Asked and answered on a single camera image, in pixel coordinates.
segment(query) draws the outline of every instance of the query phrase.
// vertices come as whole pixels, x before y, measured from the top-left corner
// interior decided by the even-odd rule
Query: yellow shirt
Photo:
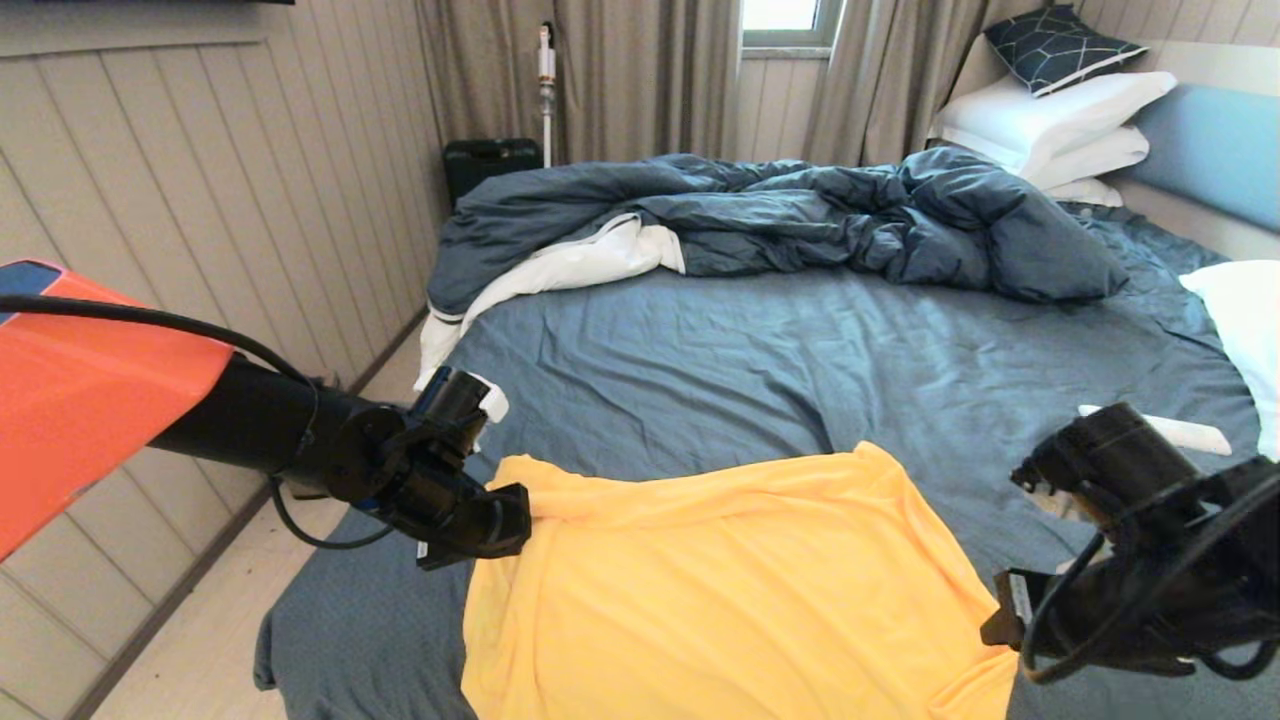
[[[521,555],[476,562],[481,720],[1002,719],[996,602],[901,465],[861,443],[622,483],[508,457]]]

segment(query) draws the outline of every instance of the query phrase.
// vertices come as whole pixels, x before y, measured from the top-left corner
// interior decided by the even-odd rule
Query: baseboard
[[[353,383],[351,383],[351,386],[347,388],[348,392],[358,395],[362,389],[365,389],[365,386],[367,386],[369,382],[374,379],[374,375],[376,375],[379,370],[383,369],[383,365],[385,365],[387,361],[390,360],[392,355],[396,354],[399,346],[403,345],[406,340],[408,340],[408,337],[413,333],[413,329],[416,329],[422,323],[422,319],[426,318],[426,313],[428,309],[424,306],[421,310],[413,314],[413,318],[408,322],[408,324],[406,324],[398,333],[396,333],[396,337],[392,340],[390,345],[388,345],[387,348],[378,355],[378,357],[374,357],[374,361],[369,365],[369,369],[361,373],[360,377],[356,378]],[[120,652],[118,652],[115,657],[111,659],[106,669],[102,670],[102,674],[99,675],[97,680],[93,683],[93,687],[91,687],[88,692],[84,693],[84,697],[82,697],[79,702],[76,703],[76,707],[67,716],[68,719],[90,720],[90,717],[92,717],[93,712],[97,711],[99,706],[101,706],[102,702],[106,700],[106,697],[111,694],[111,691],[115,689],[115,685],[120,682],[120,678],[123,678],[124,674],[129,671],[129,667],[133,666],[133,662],[138,659],[140,655],[142,655],[142,651],[146,650],[147,644],[151,643],[151,639],[156,635],[156,633],[160,632],[160,628],[163,628],[164,624],[169,621],[169,618],[172,618],[173,614],[178,610],[178,606],[182,605],[182,601],[187,600],[187,596],[191,594],[191,591],[196,588],[196,584],[205,577],[206,573],[209,573],[209,569],[214,566],[214,562],[218,562],[218,559],[223,556],[223,552],[225,552],[227,548],[232,544],[232,541],[236,539],[236,536],[238,536],[241,530],[243,530],[244,527],[248,525],[248,521],[253,519],[253,515],[257,515],[257,511],[266,505],[270,497],[271,497],[270,488],[266,486],[266,483],[262,483],[262,487],[256,493],[253,493],[253,497],[244,503],[244,507],[241,507],[241,510],[236,512],[236,515],[230,519],[227,527],[224,527],[221,532],[218,533],[218,537],[215,537],[214,541],[209,543],[209,547],[205,548],[205,551],[200,553],[200,557],[196,559],[192,566],[187,569],[182,579],[178,580],[178,583],[173,587],[173,589],[170,589],[169,593],[165,594],[164,600],[161,600],[160,603],[156,605],[155,610],[151,611],[151,615],[147,616],[146,621],[143,621],[142,625],[129,638],[129,642],[127,642],[124,647],[120,650]],[[251,667],[244,669],[246,673],[248,673],[250,670]]]

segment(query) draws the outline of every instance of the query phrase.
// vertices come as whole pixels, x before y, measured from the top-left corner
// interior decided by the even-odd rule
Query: pillow
[[[1106,205],[1107,208],[1120,208],[1124,205],[1120,191],[1097,178],[1084,178],[1050,187],[1044,191],[1044,195],[1059,202],[1088,202],[1091,205]]]
[[[1280,460],[1280,260],[1244,260],[1201,268],[1179,278],[1201,296],[1258,410],[1258,454]]]
[[[956,97],[938,113],[929,137],[972,147],[1021,176],[1116,129],[1178,85],[1174,76],[1120,73],[1082,82],[1039,100],[1018,78]]]
[[[1032,97],[1120,72],[1125,60],[1147,51],[1140,45],[1093,32],[1070,5],[1052,5],[998,22],[984,35],[1000,59],[1032,90]]]
[[[1151,143],[1134,128],[1116,128],[1093,142],[1055,156],[1034,173],[1021,173],[1027,182],[1043,190],[1073,181],[1092,178],[1140,163]]]

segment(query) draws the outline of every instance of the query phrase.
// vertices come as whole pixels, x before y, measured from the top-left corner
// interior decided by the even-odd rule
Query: dark blue pillow
[[[1070,5],[1001,20],[983,33],[1034,97],[1120,72],[1121,63],[1147,51],[1140,45],[1093,32]]]

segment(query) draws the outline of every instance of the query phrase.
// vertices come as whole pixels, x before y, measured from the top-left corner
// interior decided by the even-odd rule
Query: blue headboard
[[[1116,177],[1280,232],[1280,97],[1181,85],[1134,124],[1151,154]]]

